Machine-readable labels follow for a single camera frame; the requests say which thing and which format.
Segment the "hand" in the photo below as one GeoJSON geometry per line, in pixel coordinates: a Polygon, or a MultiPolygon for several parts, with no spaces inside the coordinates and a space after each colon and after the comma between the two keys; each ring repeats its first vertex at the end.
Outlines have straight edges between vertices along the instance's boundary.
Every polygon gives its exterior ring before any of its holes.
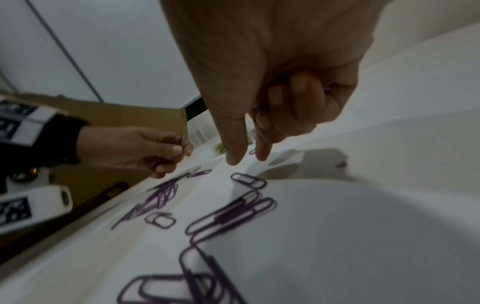
{"type": "Polygon", "coordinates": [[[247,151],[247,113],[255,120],[259,160],[268,157],[272,143],[340,114],[386,3],[160,2],[231,165],[247,151]]]}
{"type": "Polygon", "coordinates": [[[76,142],[82,163],[150,171],[153,178],[172,173],[192,150],[180,134],[137,127],[83,127],[76,142]]]}

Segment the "white device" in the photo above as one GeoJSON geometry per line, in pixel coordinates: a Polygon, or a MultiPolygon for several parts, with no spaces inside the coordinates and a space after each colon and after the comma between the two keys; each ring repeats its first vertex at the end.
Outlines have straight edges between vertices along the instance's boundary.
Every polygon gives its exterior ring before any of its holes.
{"type": "Polygon", "coordinates": [[[48,185],[49,170],[40,168],[29,183],[7,178],[7,194],[0,195],[0,234],[31,226],[72,210],[72,196],[65,186],[48,185]]]}

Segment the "green object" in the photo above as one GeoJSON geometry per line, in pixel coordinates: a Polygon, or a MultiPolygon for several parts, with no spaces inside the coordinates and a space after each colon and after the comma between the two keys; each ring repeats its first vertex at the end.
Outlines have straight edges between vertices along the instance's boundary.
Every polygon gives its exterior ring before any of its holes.
{"type": "MultiPolygon", "coordinates": [[[[254,144],[253,139],[252,139],[249,135],[246,136],[246,141],[248,142],[248,145],[254,144]]],[[[216,152],[218,155],[225,154],[227,151],[225,150],[224,143],[218,143],[218,144],[215,146],[215,152],[216,152]]]]}

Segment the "black sleeve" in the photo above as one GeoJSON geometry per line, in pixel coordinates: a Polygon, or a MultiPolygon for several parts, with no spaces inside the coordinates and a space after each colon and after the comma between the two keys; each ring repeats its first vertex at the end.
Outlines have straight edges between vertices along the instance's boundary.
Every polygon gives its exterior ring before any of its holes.
{"type": "Polygon", "coordinates": [[[0,171],[3,174],[26,172],[41,166],[53,167],[79,162],[77,137],[80,130],[88,125],[87,121],[53,114],[47,121],[37,123],[38,121],[29,121],[26,114],[29,113],[25,111],[20,115],[12,114],[0,108],[0,171]],[[19,144],[12,140],[14,136],[18,138],[22,134],[27,134],[30,131],[29,128],[39,129],[33,130],[38,133],[33,142],[19,144]]]}

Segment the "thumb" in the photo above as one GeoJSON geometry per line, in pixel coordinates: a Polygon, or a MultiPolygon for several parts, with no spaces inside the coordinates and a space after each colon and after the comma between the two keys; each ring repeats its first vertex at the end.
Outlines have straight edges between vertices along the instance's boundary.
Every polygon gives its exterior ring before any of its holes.
{"type": "Polygon", "coordinates": [[[232,166],[237,165],[249,146],[245,116],[232,118],[214,111],[210,113],[226,150],[226,162],[232,166]]]}
{"type": "Polygon", "coordinates": [[[183,147],[181,145],[144,141],[139,152],[141,154],[140,157],[156,156],[165,159],[172,159],[183,153],[183,147]]]}

